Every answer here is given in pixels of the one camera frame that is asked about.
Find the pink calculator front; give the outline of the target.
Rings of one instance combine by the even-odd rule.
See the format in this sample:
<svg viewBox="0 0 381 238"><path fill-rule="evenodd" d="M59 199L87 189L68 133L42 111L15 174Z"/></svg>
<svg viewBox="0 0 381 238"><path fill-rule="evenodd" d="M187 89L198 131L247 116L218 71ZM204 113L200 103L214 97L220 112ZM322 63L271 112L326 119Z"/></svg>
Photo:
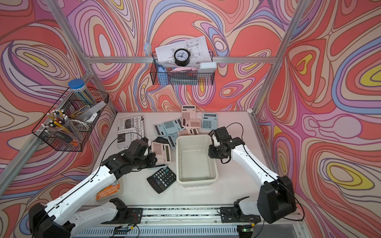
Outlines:
<svg viewBox="0 0 381 238"><path fill-rule="evenodd" d="M151 150L155 153L157 164L169 164L171 160L171 147L169 144L163 144L158 142L151 143Z"/></svg>

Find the black calculator front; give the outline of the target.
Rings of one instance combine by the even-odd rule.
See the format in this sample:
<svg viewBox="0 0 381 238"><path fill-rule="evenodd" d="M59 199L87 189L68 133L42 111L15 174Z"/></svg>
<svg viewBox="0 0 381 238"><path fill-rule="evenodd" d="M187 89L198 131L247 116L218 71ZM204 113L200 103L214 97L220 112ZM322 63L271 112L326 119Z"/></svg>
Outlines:
<svg viewBox="0 0 381 238"><path fill-rule="evenodd" d="M177 180L177 176L169 167L162 167L146 180L157 194L161 194Z"/></svg>

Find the black calculator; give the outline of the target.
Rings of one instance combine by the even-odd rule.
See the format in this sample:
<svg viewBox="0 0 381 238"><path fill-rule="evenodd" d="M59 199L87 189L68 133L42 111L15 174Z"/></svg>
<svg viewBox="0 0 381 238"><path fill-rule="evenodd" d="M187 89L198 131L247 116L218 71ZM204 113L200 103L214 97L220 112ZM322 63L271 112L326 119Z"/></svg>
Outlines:
<svg viewBox="0 0 381 238"><path fill-rule="evenodd" d="M162 167L146 180L157 194L161 194L177 180L177 176L169 167Z"/></svg>
<svg viewBox="0 0 381 238"><path fill-rule="evenodd" d="M164 138L164 137L157 137L153 142L155 143L161 143L161 144L169 144L169 141L168 139Z"/></svg>

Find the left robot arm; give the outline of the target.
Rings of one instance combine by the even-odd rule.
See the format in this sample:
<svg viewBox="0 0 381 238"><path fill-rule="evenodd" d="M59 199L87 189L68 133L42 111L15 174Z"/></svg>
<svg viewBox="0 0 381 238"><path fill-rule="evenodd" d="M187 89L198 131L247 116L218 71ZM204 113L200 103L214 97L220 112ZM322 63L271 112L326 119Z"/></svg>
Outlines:
<svg viewBox="0 0 381 238"><path fill-rule="evenodd" d="M144 137L134 140L128 149L103 160L95 172L68 192L46 205L33 205L28 212L32 237L71 238L101 223L138 223L138 216L130 212L119 198L112 198L105 204L84 212L78 212L78 209L122 176L154 168L157 158L150 149L149 139Z"/></svg>

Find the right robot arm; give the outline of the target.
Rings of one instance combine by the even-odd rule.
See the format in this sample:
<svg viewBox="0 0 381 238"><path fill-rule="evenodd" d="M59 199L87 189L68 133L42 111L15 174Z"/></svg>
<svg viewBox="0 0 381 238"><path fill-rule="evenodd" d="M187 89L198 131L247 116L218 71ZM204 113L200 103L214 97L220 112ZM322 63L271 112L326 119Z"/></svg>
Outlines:
<svg viewBox="0 0 381 238"><path fill-rule="evenodd" d="M257 199L248 196L234 202L236 218L261 216L272 224L297 210L293 183L287 176L279 176L262 163L239 137L232 138L226 127L211 132L211 159L235 161L245 169L260 189Z"/></svg>

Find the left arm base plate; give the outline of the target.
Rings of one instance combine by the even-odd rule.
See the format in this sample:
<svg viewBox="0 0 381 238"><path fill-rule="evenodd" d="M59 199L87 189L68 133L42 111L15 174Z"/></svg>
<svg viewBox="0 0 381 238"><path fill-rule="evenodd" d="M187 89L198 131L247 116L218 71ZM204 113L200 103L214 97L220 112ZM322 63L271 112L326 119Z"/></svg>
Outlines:
<svg viewBox="0 0 381 238"><path fill-rule="evenodd" d="M122 208L116 217L104 224L140 224L142 219L142 208Z"/></svg>

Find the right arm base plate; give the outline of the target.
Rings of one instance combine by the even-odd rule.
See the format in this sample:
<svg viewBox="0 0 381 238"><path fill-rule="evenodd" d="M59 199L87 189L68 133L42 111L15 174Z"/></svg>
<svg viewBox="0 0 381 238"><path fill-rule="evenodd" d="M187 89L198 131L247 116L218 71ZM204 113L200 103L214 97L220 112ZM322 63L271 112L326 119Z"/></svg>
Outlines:
<svg viewBox="0 0 381 238"><path fill-rule="evenodd" d="M244 215L239 208L220 207L217 209L222 223L250 223L257 224L261 222L261 217L257 215Z"/></svg>

